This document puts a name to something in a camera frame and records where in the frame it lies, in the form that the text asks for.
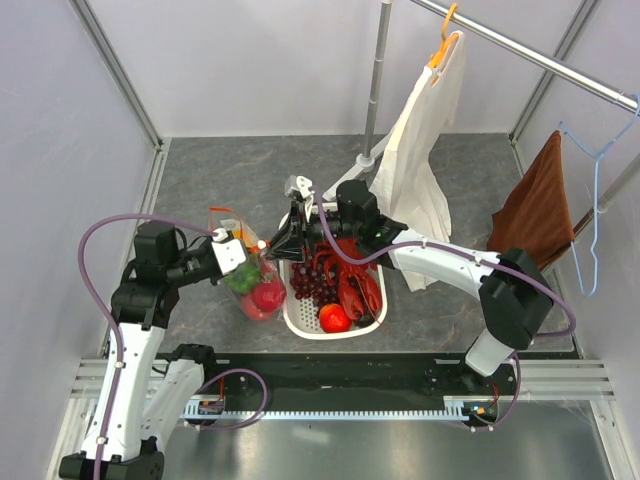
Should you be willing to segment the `green bell pepper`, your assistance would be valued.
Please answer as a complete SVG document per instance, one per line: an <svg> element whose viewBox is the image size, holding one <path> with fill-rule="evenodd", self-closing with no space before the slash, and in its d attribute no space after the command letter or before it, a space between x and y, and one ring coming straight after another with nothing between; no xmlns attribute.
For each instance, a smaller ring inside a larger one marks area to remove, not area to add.
<svg viewBox="0 0 640 480"><path fill-rule="evenodd" d="M238 266L223 280L224 285L231 291L246 295L262 280L260 267L254 262L246 262Z"/></svg>

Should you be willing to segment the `yellow green mango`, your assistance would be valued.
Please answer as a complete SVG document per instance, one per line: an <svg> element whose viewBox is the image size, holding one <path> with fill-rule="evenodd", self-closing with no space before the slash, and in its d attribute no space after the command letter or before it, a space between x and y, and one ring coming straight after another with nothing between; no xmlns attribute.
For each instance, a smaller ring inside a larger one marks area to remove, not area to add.
<svg viewBox="0 0 640 480"><path fill-rule="evenodd" d="M259 243L256 233L244 223L234 230L234 236L240 239L248 249L255 248Z"/></svg>

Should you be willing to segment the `clear zip top bag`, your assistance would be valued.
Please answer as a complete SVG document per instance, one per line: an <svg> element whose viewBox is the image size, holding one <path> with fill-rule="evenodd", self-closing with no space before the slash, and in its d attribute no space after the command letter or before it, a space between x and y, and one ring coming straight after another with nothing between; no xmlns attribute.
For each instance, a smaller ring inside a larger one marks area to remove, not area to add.
<svg viewBox="0 0 640 480"><path fill-rule="evenodd" d="M247 251L247 259L223 279L226 292L248 319L256 322L275 319L286 299L286 288L275 262L263 255L268 243L227 207L209 208L209 227L224 229L239 239Z"/></svg>

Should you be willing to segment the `red apple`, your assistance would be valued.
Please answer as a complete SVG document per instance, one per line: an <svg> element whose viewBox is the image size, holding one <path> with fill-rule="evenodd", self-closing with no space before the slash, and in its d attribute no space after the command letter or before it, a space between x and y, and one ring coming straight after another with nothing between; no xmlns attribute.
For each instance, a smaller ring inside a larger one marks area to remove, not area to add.
<svg viewBox="0 0 640 480"><path fill-rule="evenodd" d="M286 288L279 277L260 282L241 301L244 314L254 321L266 321L277 314L286 298Z"/></svg>

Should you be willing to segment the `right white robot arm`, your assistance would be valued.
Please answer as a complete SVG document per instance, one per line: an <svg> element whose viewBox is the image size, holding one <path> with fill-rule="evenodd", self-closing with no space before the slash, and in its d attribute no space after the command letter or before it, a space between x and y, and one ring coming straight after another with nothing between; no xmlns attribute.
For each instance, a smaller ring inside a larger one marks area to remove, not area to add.
<svg viewBox="0 0 640 480"><path fill-rule="evenodd" d="M337 187L333 211L325 210L320 193L305 177L291 177L285 194L291 207L270 241L268 258L305 260L326 243L349 267L376 264L421 274L480 302L485 327L457 371L460 386L469 393L483 392L504 361L528 348L557 301L524 250L499 254L430 239L382 214L362 180Z"/></svg>

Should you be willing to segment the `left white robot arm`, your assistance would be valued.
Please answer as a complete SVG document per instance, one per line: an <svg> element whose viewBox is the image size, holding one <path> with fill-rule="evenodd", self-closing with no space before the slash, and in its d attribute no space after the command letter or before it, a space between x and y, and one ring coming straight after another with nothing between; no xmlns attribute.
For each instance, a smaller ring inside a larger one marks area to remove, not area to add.
<svg viewBox="0 0 640 480"><path fill-rule="evenodd" d="M147 393L180 289L217 284L246 260L244 247L223 230L203 230L202 242L190 248L187 224L141 220L118 287L109 302L96 302L110 328L107 365L80 450L61 459L62 479L161 478L166 444L188 401L219 382L213 348L182 344L170 354L157 392Z"/></svg>

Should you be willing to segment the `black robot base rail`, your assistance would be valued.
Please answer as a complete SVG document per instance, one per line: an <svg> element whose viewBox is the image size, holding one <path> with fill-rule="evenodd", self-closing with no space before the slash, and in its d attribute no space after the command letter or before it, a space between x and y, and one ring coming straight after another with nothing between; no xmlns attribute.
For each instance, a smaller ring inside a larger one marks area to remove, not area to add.
<svg viewBox="0 0 640 480"><path fill-rule="evenodd" d="M158 389L221 397L226 413L436 411L448 398L506 400L518 377L510 362L483 377L460 354L227 353L178 378L169 372Z"/></svg>

